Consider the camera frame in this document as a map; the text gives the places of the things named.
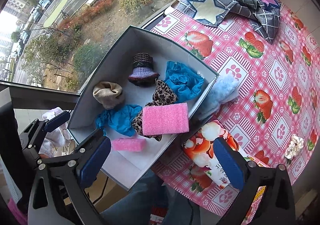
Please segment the small pink foam sponge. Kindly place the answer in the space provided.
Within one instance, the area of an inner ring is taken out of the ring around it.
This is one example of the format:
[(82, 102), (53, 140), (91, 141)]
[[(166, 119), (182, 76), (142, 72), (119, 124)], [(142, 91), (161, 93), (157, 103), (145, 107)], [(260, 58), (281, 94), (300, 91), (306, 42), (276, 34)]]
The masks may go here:
[(111, 141), (115, 151), (140, 152), (144, 149), (145, 140), (140, 138), (120, 138)]

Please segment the white cardboard box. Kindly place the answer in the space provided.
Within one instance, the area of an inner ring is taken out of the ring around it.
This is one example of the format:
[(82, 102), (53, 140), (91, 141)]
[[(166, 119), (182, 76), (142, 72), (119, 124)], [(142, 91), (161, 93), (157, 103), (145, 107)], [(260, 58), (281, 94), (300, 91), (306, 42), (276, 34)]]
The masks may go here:
[[(153, 87), (138, 87), (127, 79), (132, 72), (132, 58), (139, 52), (146, 52), (153, 58), (155, 72), (158, 72), (161, 78), (165, 77), (168, 61), (183, 63), (203, 77), (201, 94), (187, 102), (189, 116), (199, 108), (218, 76), (203, 61), (167, 37), (129, 26), (93, 71), (74, 108), (67, 129), (78, 143), (95, 131), (95, 118), (104, 109), (92, 95), (94, 86), (100, 81), (119, 84), (123, 88), (125, 104), (143, 107), (152, 100), (155, 91)], [(175, 134), (166, 134), (159, 142), (148, 138), (141, 152), (112, 150), (101, 169), (118, 185), (130, 190), (165, 152), (175, 137)]]

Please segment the light blue fluffy cloth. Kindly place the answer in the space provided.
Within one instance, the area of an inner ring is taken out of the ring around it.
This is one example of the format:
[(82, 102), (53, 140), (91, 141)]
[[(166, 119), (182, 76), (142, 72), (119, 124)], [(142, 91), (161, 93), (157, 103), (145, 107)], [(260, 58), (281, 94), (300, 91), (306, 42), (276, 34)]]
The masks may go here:
[(221, 105), (237, 98), (239, 80), (232, 74), (219, 76), (208, 95), (199, 106), (195, 113), (198, 120), (204, 120), (207, 117), (217, 113)]

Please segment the plaid star fabric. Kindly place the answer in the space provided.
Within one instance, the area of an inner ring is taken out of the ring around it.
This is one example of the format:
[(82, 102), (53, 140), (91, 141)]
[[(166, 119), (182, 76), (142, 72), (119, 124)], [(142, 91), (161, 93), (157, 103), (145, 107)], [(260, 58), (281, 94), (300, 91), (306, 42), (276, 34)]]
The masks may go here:
[(229, 13), (241, 15), (269, 43), (275, 39), (280, 25), (277, 0), (180, 0), (176, 9), (210, 27), (218, 27)]

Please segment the leopard print scarf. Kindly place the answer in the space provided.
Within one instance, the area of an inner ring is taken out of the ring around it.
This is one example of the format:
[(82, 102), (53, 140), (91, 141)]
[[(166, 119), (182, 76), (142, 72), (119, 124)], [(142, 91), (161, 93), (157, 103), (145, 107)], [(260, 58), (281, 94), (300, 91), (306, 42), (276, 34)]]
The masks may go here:
[[(146, 103), (145, 107), (171, 105), (177, 102), (177, 96), (174, 94), (172, 89), (166, 85), (164, 81), (156, 79), (155, 84), (156, 88), (155, 92), (152, 95), (152, 101)], [(142, 131), (142, 111), (143, 110), (141, 110), (140, 113), (133, 119), (132, 126), (137, 134), (144, 136)], [(162, 139), (162, 135), (144, 137), (154, 138), (158, 142), (160, 142)]]

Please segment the pink strawberry tablecloth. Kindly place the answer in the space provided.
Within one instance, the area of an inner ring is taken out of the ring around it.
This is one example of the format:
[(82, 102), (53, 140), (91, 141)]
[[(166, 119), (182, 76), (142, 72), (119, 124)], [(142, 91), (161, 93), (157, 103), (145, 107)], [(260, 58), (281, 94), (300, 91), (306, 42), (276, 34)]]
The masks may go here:
[(287, 165), (295, 200), (319, 188), (318, 10), (282, 7), (272, 44), (236, 15), (214, 29), (170, 10), (153, 32), (183, 46), (186, 33), (207, 35), (213, 44), (204, 62), (239, 81), (238, 98), (220, 110), (218, 120), (245, 152), (271, 167), (285, 163), (293, 134), (303, 137), (303, 150)]

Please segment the purple knitted hat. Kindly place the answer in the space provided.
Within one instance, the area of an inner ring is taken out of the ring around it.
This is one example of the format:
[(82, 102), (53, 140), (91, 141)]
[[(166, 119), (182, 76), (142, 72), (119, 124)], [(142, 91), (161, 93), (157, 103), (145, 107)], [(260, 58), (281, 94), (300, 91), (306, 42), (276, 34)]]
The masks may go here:
[(149, 87), (156, 82), (159, 73), (153, 70), (153, 58), (148, 53), (137, 53), (132, 58), (132, 74), (128, 81), (139, 87)]

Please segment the white polka dot scrunchie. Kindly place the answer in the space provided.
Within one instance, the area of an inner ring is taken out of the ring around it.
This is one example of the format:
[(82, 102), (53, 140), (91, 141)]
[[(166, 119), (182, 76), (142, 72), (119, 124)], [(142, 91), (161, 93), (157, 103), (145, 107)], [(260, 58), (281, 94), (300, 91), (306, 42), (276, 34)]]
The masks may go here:
[(304, 139), (296, 134), (291, 136), (289, 145), (287, 146), (284, 156), (288, 160), (293, 160), (304, 147)]

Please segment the white pink fluffy cloth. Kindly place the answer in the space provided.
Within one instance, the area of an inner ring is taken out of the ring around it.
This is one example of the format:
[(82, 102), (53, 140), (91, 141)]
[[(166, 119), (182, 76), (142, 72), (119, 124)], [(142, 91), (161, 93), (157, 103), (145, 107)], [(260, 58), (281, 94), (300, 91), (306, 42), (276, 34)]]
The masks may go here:
[(41, 145), (39, 154), (45, 157), (58, 157), (69, 155), (75, 148), (75, 141), (67, 131), (67, 123), (48, 132)]

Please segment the red patterned box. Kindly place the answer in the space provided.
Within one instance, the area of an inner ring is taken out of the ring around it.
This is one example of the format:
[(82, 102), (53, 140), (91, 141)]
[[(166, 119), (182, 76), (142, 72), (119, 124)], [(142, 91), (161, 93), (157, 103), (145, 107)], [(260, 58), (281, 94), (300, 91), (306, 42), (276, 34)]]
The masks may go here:
[(263, 197), (263, 194), (265, 192), (265, 189), (266, 187), (263, 186), (263, 187), (259, 187), (258, 190), (257, 190), (257, 193), (254, 197), (254, 200), (248, 210), (248, 213), (246, 214), (243, 222), (241, 223), (241, 225), (245, 225), (245, 224), (248, 224), (252, 221), (253, 219), (253, 216), (255, 215), (255, 212), (257, 211), (257, 208), (259, 207), (259, 203)]

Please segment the large pink foam sponge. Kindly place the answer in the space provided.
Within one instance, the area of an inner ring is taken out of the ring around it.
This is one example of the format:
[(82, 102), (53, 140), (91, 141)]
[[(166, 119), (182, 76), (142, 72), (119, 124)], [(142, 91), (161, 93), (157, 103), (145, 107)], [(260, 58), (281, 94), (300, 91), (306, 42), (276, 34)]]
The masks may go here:
[(187, 103), (144, 107), (142, 111), (142, 131), (144, 136), (188, 132)]

